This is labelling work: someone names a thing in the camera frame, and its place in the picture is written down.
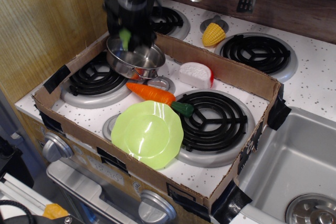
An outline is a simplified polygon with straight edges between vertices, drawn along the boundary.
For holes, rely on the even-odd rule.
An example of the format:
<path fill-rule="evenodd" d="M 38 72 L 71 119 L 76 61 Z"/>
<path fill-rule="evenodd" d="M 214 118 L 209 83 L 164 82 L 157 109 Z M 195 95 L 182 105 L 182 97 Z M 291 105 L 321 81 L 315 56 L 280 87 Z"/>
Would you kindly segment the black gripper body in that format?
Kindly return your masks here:
<path fill-rule="evenodd" d="M 118 3 L 118 0 L 103 0 L 103 9 L 107 19 L 119 20 L 119 23 L 128 29 L 132 35 L 147 37 L 155 34 L 150 21 L 150 12 L 141 10 L 128 10 Z"/>

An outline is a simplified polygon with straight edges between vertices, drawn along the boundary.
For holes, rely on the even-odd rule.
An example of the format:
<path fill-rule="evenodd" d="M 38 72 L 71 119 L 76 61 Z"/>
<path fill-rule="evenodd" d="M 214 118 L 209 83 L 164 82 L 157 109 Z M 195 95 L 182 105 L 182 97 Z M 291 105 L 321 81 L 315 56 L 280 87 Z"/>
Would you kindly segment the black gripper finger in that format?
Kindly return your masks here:
<path fill-rule="evenodd" d="M 107 19 L 107 28 L 111 38 L 119 38 L 124 26 L 119 23 L 119 20 Z"/>
<path fill-rule="evenodd" d="M 151 34 L 150 36 L 140 37 L 139 35 L 133 34 L 130 38 L 130 51 L 134 51 L 140 46 L 146 46 L 151 48 L 156 40 L 156 34 Z"/>

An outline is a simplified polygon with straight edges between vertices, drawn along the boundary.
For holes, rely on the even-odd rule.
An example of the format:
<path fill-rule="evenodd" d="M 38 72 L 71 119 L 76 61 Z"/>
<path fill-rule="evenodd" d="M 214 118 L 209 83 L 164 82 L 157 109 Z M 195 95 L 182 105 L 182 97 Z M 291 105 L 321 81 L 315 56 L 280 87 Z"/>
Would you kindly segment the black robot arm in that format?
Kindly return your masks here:
<path fill-rule="evenodd" d="M 121 38 L 125 50 L 153 46 L 156 34 L 151 26 L 150 15 L 156 0 L 103 1 L 109 34 L 113 38 Z"/>

